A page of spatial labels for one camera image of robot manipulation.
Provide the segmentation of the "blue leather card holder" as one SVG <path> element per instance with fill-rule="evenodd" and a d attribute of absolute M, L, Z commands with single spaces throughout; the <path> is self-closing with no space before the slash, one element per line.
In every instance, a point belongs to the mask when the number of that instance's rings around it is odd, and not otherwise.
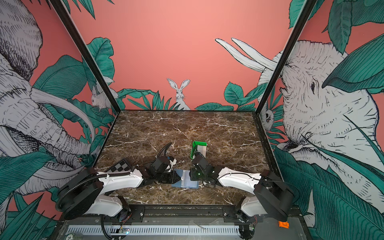
<path fill-rule="evenodd" d="M 175 169 L 176 174 L 181 178 L 178 182 L 172 184 L 174 188 L 198 189 L 199 181 L 192 181 L 190 170 Z"/>

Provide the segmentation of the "green plastic card tray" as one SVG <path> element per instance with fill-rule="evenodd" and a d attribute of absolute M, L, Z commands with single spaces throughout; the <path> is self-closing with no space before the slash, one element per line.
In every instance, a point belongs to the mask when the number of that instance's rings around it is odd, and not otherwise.
<path fill-rule="evenodd" d="M 200 154 L 198 151 L 197 151 L 197 146 L 198 145 L 201 145 L 201 146 L 208 146 L 208 144 L 206 142 L 199 142 L 199 141 L 193 141 L 192 142 L 192 150 L 191 150 L 191 154 L 190 154 L 190 158 L 193 160 L 198 154 Z"/>

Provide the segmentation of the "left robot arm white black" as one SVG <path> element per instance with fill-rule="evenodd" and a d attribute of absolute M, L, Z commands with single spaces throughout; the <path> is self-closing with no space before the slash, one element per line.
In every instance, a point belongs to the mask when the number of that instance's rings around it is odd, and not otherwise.
<path fill-rule="evenodd" d="M 122 196 L 109 192 L 127 188 L 142 188 L 154 182 L 174 184 L 181 178 L 173 170 L 177 160 L 161 155 L 144 166 L 122 172 L 97 172 L 87 168 L 60 188 L 55 208 L 65 220 L 87 214 L 105 215 L 124 222 L 132 216 L 130 206 Z"/>

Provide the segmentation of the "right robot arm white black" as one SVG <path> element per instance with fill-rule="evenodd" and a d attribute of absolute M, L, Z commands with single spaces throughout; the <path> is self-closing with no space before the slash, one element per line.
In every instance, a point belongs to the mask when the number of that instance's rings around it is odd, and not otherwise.
<path fill-rule="evenodd" d="M 239 212 L 244 216 L 268 215 L 280 222 L 287 221 L 295 197 L 294 191 L 274 172 L 263 170 L 262 173 L 251 174 L 220 165 L 213 166 L 199 152 L 194 153 L 192 164 L 192 180 L 253 194 L 240 203 Z"/>

